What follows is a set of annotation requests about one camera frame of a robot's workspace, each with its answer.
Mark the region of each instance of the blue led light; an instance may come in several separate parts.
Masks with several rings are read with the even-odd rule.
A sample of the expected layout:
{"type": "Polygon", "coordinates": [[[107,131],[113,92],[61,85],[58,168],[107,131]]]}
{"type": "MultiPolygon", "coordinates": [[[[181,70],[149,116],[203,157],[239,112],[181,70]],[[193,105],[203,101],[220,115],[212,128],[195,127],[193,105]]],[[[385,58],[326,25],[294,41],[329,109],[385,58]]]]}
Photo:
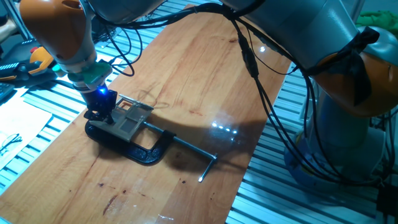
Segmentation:
{"type": "Polygon", "coordinates": [[[98,89],[100,92],[102,92],[102,94],[105,94],[106,93],[106,89],[105,88],[100,88],[100,89],[98,89]]]}

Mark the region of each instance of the white paper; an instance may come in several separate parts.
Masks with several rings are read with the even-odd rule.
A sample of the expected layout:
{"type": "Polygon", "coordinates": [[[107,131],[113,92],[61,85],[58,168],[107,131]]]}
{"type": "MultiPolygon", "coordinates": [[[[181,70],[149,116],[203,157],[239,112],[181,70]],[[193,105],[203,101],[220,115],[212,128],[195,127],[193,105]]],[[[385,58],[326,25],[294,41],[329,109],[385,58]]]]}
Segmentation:
{"type": "Polygon", "coordinates": [[[22,138],[22,142],[13,143],[0,153],[0,169],[38,135],[51,116],[23,102],[23,98],[14,98],[0,106],[0,147],[13,134],[19,134],[22,138]]]}

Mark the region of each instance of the green cloth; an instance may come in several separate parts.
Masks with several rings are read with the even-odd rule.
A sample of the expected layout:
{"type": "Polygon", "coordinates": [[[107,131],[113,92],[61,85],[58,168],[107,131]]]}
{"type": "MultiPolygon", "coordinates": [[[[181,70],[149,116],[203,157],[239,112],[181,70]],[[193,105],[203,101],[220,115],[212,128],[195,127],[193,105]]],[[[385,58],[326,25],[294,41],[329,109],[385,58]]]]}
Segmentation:
{"type": "Polygon", "coordinates": [[[388,30],[398,39],[398,15],[390,11],[361,12],[356,26],[376,26],[388,30]]]}

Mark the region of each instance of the robotic arm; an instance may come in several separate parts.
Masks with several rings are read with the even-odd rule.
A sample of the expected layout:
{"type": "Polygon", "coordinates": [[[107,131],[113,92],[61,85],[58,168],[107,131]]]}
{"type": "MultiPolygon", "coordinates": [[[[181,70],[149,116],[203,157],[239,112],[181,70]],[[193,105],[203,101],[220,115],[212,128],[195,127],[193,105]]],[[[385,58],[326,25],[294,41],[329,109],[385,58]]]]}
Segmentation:
{"type": "MultiPolygon", "coordinates": [[[[222,0],[235,11],[254,1],[222,0]]],[[[113,24],[126,24],[161,3],[162,0],[22,0],[20,9],[31,34],[59,64],[59,72],[67,73],[83,95],[89,109],[86,117],[112,124],[116,93],[104,85],[111,67],[95,62],[91,19],[97,14],[113,24]],[[109,91],[107,97],[103,97],[104,91],[109,91]]],[[[341,1],[267,0],[245,17],[283,47],[300,69],[308,72],[349,114],[369,118],[398,105],[397,39],[377,27],[373,28],[377,32],[372,30],[373,35],[366,37],[369,30],[356,28],[341,1]],[[339,58],[342,52],[349,52],[350,57],[339,58]],[[317,69],[328,64],[332,66],[317,69]],[[360,101],[358,93],[365,95],[360,101]]]]}

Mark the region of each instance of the wooden board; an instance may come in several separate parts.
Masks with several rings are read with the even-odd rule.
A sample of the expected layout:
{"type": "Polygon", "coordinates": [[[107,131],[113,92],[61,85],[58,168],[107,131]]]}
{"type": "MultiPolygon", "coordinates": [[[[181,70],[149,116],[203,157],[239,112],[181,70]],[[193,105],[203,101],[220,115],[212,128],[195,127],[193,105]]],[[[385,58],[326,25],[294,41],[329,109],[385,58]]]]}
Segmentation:
{"type": "MultiPolygon", "coordinates": [[[[202,156],[173,144],[158,164],[139,165],[89,139],[81,114],[1,196],[0,216],[12,223],[224,223],[266,123],[236,36],[220,15],[188,16],[145,49],[134,77],[120,75],[109,87],[153,106],[151,123],[219,154],[203,183],[209,161],[202,156]]],[[[260,52],[256,38],[254,45],[270,66],[287,70],[286,58],[260,52]]],[[[259,68],[274,100],[284,77],[259,68]]]]}

